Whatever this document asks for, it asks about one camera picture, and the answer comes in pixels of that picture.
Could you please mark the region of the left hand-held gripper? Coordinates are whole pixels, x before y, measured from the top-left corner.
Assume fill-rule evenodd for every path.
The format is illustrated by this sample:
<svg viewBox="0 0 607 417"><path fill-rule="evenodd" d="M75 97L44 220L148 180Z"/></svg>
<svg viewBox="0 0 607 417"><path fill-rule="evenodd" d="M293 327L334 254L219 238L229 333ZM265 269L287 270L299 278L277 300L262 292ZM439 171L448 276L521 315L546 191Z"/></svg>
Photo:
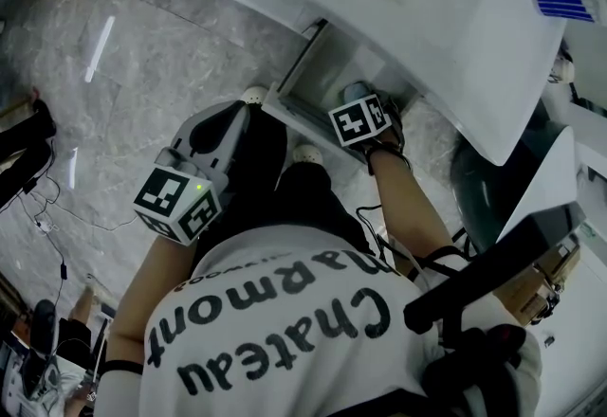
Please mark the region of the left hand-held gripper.
<svg viewBox="0 0 607 417"><path fill-rule="evenodd" d="M229 179L218 170L236 162L248 121L242 100L217 103L187 118L173 148L160 151L139 184L133 209L144 225L191 245L222 211L219 195Z"/></svg>

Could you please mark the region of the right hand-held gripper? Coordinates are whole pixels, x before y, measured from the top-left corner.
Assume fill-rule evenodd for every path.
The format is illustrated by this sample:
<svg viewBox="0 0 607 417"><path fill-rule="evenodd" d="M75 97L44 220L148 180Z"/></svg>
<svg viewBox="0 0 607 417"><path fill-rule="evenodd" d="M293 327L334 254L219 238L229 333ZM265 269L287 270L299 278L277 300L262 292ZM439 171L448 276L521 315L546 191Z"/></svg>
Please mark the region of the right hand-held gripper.
<svg viewBox="0 0 607 417"><path fill-rule="evenodd" d="M340 146L354 157L363 158L365 146L393 127L393 119L378 95L371 94L328 112Z"/></svg>

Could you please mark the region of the white drawer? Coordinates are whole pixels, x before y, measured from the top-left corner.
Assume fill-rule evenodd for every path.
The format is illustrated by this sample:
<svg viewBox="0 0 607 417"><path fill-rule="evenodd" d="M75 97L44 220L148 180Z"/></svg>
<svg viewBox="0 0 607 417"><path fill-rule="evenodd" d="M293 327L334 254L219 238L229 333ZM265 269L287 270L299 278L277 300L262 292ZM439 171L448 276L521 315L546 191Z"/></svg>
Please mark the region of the white drawer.
<svg viewBox="0 0 607 417"><path fill-rule="evenodd" d="M360 39L322 19L280 82L269 88L262 110L344 159L364 157L340 145L329 112L342 105L342 90L356 81L393 98L401 112L418 92L402 73Z"/></svg>

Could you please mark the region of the person's right forearm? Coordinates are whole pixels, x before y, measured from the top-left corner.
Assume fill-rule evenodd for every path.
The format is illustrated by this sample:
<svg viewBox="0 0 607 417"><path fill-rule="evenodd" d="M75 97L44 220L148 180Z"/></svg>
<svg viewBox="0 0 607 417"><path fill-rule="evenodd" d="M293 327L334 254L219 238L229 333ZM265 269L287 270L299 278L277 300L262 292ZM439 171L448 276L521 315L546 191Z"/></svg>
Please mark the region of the person's right forearm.
<svg viewBox="0 0 607 417"><path fill-rule="evenodd" d="M387 231L413 256L451 245L451 236L406 162L386 151L370 157Z"/></svg>

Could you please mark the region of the person's left forearm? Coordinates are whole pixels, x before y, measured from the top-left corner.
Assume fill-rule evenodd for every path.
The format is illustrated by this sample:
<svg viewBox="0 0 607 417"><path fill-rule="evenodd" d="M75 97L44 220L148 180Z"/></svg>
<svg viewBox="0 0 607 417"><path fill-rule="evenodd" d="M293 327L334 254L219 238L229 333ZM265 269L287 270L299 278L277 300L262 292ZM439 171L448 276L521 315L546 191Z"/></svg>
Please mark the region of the person's left forearm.
<svg viewBox="0 0 607 417"><path fill-rule="evenodd" d="M197 243L158 237L122 297L107 339L107 359L144 362L145 330L160 302L190 274Z"/></svg>

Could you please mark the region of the person's right white shoe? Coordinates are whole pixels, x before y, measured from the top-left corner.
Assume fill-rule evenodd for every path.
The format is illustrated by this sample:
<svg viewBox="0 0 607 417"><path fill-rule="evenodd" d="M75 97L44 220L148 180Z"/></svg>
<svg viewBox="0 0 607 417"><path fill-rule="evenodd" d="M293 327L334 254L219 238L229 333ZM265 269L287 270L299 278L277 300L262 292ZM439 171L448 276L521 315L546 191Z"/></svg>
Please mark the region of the person's right white shoe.
<svg viewBox="0 0 607 417"><path fill-rule="evenodd" d="M297 146L292 153L294 163L310 163L319 166L323 165L323 156L321 151L312 144L301 144Z"/></svg>

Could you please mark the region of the person's white shoe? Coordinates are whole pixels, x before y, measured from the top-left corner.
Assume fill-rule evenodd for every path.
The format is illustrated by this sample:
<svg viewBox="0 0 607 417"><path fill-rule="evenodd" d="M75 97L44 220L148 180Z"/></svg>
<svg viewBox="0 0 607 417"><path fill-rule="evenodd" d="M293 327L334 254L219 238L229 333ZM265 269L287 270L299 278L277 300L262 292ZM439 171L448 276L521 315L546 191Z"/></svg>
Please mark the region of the person's white shoe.
<svg viewBox="0 0 607 417"><path fill-rule="evenodd" d="M241 101L249 105L262 105L267 97L268 90L264 86L254 85L248 87L241 96Z"/></svg>
<svg viewBox="0 0 607 417"><path fill-rule="evenodd" d="M319 166L323 165L323 156L321 151L312 144L301 144L297 146L292 153L294 163L310 163Z"/></svg>

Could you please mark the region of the person's left white shoe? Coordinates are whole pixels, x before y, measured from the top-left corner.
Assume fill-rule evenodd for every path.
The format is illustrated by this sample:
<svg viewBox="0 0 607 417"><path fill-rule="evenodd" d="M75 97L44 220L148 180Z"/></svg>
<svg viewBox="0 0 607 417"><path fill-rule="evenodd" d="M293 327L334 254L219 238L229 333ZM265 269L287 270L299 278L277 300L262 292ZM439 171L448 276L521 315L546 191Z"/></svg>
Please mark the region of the person's left white shoe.
<svg viewBox="0 0 607 417"><path fill-rule="evenodd" d="M241 96L241 101L249 105L262 105L267 97L268 90L264 86L254 85L248 87Z"/></svg>

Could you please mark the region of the person's black shorts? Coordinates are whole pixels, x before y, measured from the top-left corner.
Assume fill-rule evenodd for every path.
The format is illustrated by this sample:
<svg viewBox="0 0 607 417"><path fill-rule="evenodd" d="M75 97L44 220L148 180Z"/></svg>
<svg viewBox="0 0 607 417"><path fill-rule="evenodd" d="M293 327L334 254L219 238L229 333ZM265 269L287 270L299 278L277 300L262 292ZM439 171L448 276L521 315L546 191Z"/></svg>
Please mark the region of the person's black shorts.
<svg viewBox="0 0 607 417"><path fill-rule="evenodd" d="M233 197L200 236L193 261L199 263L212 248L238 233L276 225L313 227L370 253L361 224L332 191L326 169L309 162L285 168L285 125L257 105L249 111L248 130L239 143L235 174L230 177Z"/></svg>

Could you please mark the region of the black small monitor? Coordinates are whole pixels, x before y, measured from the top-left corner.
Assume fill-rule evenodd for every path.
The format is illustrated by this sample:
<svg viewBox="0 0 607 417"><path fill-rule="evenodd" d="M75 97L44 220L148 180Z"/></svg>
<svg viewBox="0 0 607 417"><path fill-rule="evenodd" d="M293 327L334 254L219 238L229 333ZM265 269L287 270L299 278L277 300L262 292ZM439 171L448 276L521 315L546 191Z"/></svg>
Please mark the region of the black small monitor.
<svg viewBox="0 0 607 417"><path fill-rule="evenodd" d="M406 326L422 335L436 321L462 312L527 269L584 219L576 202L527 215L468 266L407 304L403 311Z"/></svg>

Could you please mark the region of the white oval bathtub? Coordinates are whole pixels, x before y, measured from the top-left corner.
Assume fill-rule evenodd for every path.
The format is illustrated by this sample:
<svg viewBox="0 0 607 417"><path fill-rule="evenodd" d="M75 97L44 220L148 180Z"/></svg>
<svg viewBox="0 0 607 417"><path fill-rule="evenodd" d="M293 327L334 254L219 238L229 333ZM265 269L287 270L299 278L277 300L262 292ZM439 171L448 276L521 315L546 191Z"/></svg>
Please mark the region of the white oval bathtub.
<svg viewBox="0 0 607 417"><path fill-rule="evenodd" d="M463 227L479 254L531 213L577 200L573 129L535 113L502 166L463 139L451 162Z"/></svg>

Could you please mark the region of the white paper cup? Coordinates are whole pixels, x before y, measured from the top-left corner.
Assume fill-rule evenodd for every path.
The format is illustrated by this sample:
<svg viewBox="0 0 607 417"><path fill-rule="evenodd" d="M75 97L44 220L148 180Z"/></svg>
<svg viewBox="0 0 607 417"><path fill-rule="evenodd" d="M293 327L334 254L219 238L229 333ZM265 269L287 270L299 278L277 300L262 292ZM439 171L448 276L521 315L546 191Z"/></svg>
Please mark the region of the white paper cup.
<svg viewBox="0 0 607 417"><path fill-rule="evenodd" d="M558 57L553 63L549 75L549 81L551 83L571 83L574 81L574 79L574 64L563 57Z"/></svg>

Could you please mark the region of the blue striped spray bottle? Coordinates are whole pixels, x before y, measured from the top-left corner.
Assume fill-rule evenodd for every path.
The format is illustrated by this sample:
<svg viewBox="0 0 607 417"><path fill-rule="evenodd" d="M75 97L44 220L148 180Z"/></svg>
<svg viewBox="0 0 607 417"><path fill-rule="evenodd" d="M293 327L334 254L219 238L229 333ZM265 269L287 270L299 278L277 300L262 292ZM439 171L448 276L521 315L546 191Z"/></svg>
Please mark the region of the blue striped spray bottle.
<svg viewBox="0 0 607 417"><path fill-rule="evenodd" d="M535 0L541 14L607 27L607 0Z"/></svg>

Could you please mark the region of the white printed t-shirt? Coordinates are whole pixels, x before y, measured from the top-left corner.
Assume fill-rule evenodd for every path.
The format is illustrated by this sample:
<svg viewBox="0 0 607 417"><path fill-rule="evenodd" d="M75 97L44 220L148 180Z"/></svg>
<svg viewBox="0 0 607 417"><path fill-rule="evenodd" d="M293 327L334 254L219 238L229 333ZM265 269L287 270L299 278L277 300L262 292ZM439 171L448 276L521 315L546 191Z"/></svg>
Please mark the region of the white printed t-shirt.
<svg viewBox="0 0 607 417"><path fill-rule="evenodd" d="M433 417L454 413L422 388L447 352L419 335L405 306L442 276L410 281L312 227L260 227L228 238L151 314L144 362L107 359L94 417ZM519 325L487 295L464 330ZM525 328L514 371L522 417L540 399L541 350Z"/></svg>

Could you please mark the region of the black chest mount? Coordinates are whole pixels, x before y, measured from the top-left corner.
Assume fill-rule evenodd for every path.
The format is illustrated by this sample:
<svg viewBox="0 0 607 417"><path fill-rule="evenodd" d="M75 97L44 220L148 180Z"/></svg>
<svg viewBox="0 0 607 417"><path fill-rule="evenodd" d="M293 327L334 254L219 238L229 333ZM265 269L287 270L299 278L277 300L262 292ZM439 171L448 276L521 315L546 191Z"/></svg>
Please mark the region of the black chest mount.
<svg viewBox="0 0 607 417"><path fill-rule="evenodd" d="M524 341L524 329L514 325L466 330L454 349L427 367L422 388L464 417L522 417L514 371Z"/></svg>

